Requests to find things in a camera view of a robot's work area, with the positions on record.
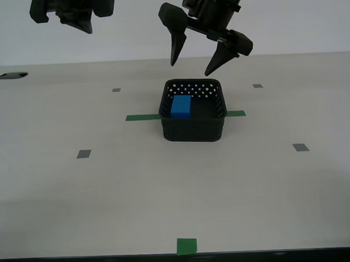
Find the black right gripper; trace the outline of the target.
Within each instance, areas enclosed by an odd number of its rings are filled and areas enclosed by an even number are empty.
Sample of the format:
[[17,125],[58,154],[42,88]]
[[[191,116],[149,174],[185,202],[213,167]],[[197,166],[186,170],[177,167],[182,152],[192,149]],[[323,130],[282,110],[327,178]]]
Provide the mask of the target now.
[[31,0],[29,14],[36,23],[49,21],[48,13],[54,12],[62,24],[85,33],[93,33],[91,18],[110,17],[115,0]]

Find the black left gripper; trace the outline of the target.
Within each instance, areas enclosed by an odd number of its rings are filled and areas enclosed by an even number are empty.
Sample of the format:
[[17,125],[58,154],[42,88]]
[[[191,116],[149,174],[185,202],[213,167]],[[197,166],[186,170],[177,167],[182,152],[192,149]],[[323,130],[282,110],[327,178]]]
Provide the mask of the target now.
[[248,56],[253,49],[252,40],[238,31],[227,30],[232,16],[240,11],[240,1],[186,0],[188,16],[180,7],[168,2],[162,4],[158,16],[172,38],[170,65],[174,66],[181,53],[187,39],[187,28],[204,35],[212,34],[215,41],[217,36],[220,36],[216,51],[205,70],[205,76],[209,76],[240,55]]

